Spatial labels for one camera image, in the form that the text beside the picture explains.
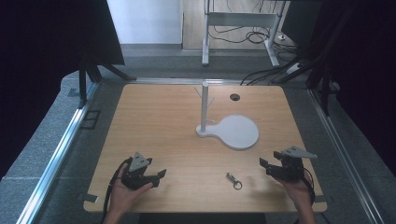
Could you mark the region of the white metal desk frame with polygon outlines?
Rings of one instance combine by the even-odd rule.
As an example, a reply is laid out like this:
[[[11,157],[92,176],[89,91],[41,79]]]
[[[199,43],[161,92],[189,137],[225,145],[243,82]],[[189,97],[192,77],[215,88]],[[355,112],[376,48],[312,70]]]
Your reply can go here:
[[[264,41],[264,46],[273,67],[279,67],[279,62],[273,50],[276,33],[282,19],[286,2],[282,1],[277,13],[239,13],[239,12],[216,12],[210,10],[211,0],[205,0],[205,31],[202,46],[202,65],[209,65],[209,27],[232,26],[232,27],[264,27],[270,28],[269,38]]]

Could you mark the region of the aluminium rail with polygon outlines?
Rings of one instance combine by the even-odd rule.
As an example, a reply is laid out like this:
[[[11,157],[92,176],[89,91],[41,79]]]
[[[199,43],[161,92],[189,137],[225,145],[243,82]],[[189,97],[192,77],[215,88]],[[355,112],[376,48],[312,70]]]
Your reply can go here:
[[[158,84],[158,85],[201,85],[207,82],[209,85],[240,85],[242,81],[233,79],[217,79],[217,78],[153,78],[138,77],[137,80],[128,80],[130,84]]]
[[[92,83],[87,91],[87,103],[82,107],[78,108],[71,118],[64,134],[55,148],[49,163],[47,164],[42,176],[38,179],[38,182],[33,190],[29,200],[24,206],[16,224],[32,224],[36,214],[38,213],[41,205],[43,204],[46,195],[48,194],[55,176],[57,175],[63,160],[70,148],[78,129],[87,114],[88,108],[92,103],[92,97],[95,95],[98,89],[96,83]]]
[[[359,175],[352,159],[347,153],[347,149],[341,140],[338,132],[336,131],[332,120],[329,116],[326,115],[324,110],[321,107],[321,101],[319,100],[319,96],[315,91],[308,90],[307,91],[310,99],[313,102],[314,108],[316,109],[319,119],[322,122],[322,125],[329,136],[333,148],[342,163],[344,170],[346,171],[346,175],[348,176],[351,185],[357,194],[357,197],[361,203],[361,206],[369,219],[371,224],[385,224],[384,219],[382,218],[375,201],[363,183],[361,176]]]

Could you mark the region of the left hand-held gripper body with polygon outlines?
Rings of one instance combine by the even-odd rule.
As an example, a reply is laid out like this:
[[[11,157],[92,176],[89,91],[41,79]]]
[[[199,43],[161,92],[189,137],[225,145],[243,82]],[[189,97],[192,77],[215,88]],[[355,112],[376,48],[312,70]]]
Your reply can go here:
[[[121,176],[121,183],[128,189],[137,190],[148,183],[152,184],[154,175],[145,176],[149,166],[146,165],[146,158],[139,152],[128,161],[127,168]]]

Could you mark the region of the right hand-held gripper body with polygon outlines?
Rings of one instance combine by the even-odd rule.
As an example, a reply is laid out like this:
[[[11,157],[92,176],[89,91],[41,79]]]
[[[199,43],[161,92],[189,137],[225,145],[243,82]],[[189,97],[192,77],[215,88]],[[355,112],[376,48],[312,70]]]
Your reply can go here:
[[[266,173],[285,181],[299,181],[304,177],[303,158],[316,159],[318,156],[299,147],[289,147],[280,151],[283,154],[280,166],[271,164]]]

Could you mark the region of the dark curtain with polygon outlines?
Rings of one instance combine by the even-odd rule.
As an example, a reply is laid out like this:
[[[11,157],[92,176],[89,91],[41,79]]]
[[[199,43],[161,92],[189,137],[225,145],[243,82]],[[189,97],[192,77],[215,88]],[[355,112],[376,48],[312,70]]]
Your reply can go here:
[[[328,54],[337,100],[396,175],[396,0],[291,0],[282,32]]]
[[[124,63],[107,0],[0,0],[0,178],[87,63]]]

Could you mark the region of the black metal stand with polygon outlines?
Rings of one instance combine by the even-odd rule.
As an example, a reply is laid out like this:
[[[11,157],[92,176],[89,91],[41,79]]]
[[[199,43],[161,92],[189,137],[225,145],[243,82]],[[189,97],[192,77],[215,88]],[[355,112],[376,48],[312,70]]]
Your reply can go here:
[[[87,78],[89,78],[92,83],[100,83],[102,80],[102,75],[98,68],[99,65],[122,79],[136,80],[136,77],[125,74],[110,63],[98,61],[96,58],[87,54],[83,55],[78,69],[79,109],[83,108],[88,102]]]
[[[329,115],[328,110],[328,98],[330,93],[330,74],[328,73],[328,54],[322,52],[319,56],[310,63],[303,65],[300,69],[292,72],[290,75],[286,77],[282,77],[281,79],[276,81],[276,84],[284,84],[289,80],[296,78],[302,73],[307,72],[308,70],[312,70],[310,75],[308,76],[305,86],[309,89],[315,89],[318,84],[321,84],[321,93],[320,93],[320,108],[324,112],[326,116]]]

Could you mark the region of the white power strip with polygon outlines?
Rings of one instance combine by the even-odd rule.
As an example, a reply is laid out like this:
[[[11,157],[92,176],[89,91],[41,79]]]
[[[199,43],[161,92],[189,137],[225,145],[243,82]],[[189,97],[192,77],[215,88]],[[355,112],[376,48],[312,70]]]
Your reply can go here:
[[[292,65],[288,70],[287,70],[287,74],[291,74],[297,70],[299,70],[302,67],[302,65],[300,63],[295,63],[294,65]]]

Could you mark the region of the black floor frame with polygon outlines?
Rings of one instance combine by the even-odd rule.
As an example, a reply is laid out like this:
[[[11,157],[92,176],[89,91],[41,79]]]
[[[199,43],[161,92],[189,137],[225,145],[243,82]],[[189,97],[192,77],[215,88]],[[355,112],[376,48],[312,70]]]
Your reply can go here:
[[[81,122],[80,128],[82,130],[94,130],[99,120],[100,110],[89,110]]]

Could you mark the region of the person's left hand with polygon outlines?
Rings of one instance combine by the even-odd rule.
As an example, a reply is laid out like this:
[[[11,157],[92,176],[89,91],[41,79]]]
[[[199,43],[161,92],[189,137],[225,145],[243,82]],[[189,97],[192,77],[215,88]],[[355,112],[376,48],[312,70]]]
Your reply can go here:
[[[120,172],[113,184],[110,197],[110,206],[108,209],[108,215],[110,217],[122,217],[132,208],[140,195],[147,192],[153,187],[152,183],[148,183],[136,190],[128,189],[127,187],[125,187],[121,182],[121,178],[126,167],[127,164],[123,164],[121,166]]]

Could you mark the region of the white branched stand with base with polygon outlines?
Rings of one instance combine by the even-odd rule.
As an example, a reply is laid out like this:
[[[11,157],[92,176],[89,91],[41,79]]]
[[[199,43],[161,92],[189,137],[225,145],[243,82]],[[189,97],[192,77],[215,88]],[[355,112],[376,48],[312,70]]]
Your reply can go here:
[[[215,137],[226,147],[234,150],[246,150],[259,140],[260,131],[257,124],[244,115],[231,114],[219,122],[209,125],[207,119],[209,83],[202,82],[202,89],[197,91],[201,98],[200,124],[195,128],[201,137]]]

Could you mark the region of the person's right hand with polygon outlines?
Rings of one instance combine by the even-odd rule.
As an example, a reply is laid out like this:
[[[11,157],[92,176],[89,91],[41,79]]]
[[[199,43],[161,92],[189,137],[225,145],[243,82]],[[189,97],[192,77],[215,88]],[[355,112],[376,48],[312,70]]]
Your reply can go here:
[[[304,173],[304,178],[302,180],[299,180],[295,183],[287,182],[278,178],[276,181],[284,187],[290,199],[294,202],[297,208],[312,205],[309,192],[311,179],[308,172]]]

